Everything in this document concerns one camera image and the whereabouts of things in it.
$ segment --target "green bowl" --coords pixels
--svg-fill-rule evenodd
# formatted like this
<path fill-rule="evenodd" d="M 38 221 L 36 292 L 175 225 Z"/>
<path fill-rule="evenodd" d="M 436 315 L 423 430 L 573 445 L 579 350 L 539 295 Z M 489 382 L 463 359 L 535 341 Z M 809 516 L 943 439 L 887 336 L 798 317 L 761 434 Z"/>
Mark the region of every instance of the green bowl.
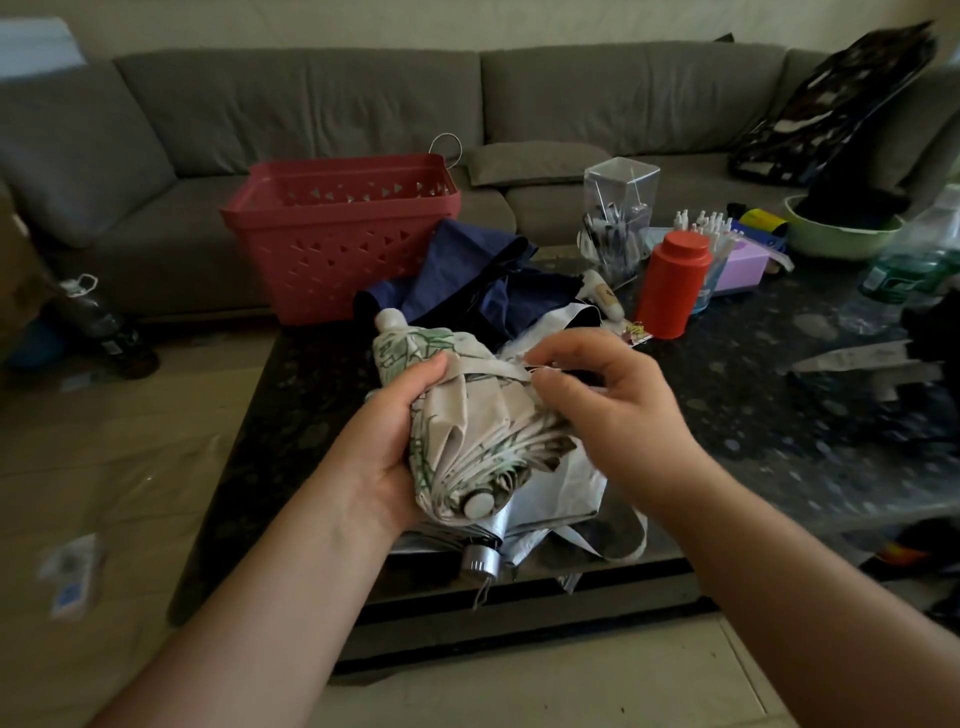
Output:
<path fill-rule="evenodd" d="M 864 231 L 857 228 L 837 228 L 807 220 L 793 211 L 805 195 L 793 195 L 783 200 L 790 232 L 786 244 L 792 250 L 814 257 L 832 257 L 838 260 L 870 260 L 883 250 L 903 227 L 903 220 L 895 217 L 886 228 Z"/>

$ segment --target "coffee table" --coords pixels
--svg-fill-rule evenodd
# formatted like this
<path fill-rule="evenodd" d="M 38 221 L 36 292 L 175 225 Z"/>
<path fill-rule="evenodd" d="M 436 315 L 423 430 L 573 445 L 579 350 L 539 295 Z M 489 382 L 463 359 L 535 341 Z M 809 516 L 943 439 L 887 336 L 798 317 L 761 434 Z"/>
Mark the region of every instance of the coffee table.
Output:
<path fill-rule="evenodd" d="M 574 272 L 582 263 L 557 256 L 539 265 Z M 890 430 L 877 420 L 878 405 L 859 373 L 785 375 L 793 362 L 865 343 L 828 327 L 821 335 L 836 338 L 817 338 L 795 322 L 801 315 L 833 317 L 857 274 L 801 260 L 789 277 L 713 301 L 681 339 L 642 345 L 660 363 L 701 444 L 820 536 L 960 513 L 955 444 L 905 444 L 898 425 Z M 633 310 L 633 292 L 621 298 Z M 281 331 L 170 605 L 174 624 L 183 624 L 243 558 L 378 386 L 371 336 L 351 322 Z M 934 435 L 955 426 L 906 417 L 915 428 L 924 421 L 921 428 Z M 606 497 L 617 498 L 615 490 Z M 595 526 L 603 531 L 602 519 Z M 337 672 L 394 669 L 714 608 L 656 523 L 645 553 L 627 565 L 548 537 L 516 571 L 501 573 L 476 612 L 475 588 L 458 571 L 458 554 L 391 556 Z M 557 577 L 571 574 L 583 576 L 566 595 Z"/>

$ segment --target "right hand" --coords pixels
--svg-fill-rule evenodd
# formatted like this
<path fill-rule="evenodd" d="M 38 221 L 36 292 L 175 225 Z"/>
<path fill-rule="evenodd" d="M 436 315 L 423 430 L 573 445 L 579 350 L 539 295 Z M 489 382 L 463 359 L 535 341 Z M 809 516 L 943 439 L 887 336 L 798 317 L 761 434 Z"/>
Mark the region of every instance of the right hand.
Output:
<path fill-rule="evenodd" d="M 526 360 L 559 368 L 535 371 L 534 389 L 573 423 L 593 464 L 645 513 L 657 516 L 671 503 L 689 501 L 692 487 L 722 472 L 690 434 L 657 362 L 609 331 L 555 333 Z M 607 393 L 560 369 L 603 375 Z"/>

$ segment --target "hand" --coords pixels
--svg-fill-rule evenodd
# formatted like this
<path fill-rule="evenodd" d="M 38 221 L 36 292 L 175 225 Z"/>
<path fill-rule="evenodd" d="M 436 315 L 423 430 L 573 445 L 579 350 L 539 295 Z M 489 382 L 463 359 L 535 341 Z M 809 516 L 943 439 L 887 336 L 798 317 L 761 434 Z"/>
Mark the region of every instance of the hand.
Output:
<path fill-rule="evenodd" d="M 593 464 L 640 510 L 656 516 L 668 500 L 683 499 L 687 485 L 720 469 L 690 434 L 657 362 L 608 331 L 561 331 L 526 359 L 603 375 L 606 395 L 557 369 L 534 372 L 533 386 L 573 423 Z"/>
<path fill-rule="evenodd" d="M 444 376 L 446 362 L 445 353 L 436 354 L 374 394 L 311 476 L 327 487 L 347 489 L 350 508 L 372 512 L 396 536 L 423 518 L 403 457 L 410 442 L 410 405 Z"/>

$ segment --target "navy blue fabric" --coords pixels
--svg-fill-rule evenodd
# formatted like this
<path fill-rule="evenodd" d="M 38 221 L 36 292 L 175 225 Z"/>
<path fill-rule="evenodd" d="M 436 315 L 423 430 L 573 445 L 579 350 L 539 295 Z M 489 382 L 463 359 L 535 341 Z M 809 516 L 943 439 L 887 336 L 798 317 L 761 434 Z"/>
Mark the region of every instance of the navy blue fabric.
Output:
<path fill-rule="evenodd" d="M 469 331 L 498 349 L 547 311 L 573 302 L 581 288 L 579 278 L 528 265 L 536 251 L 512 232 L 443 220 L 420 273 L 360 292 L 355 315 L 398 308 L 410 324 Z"/>

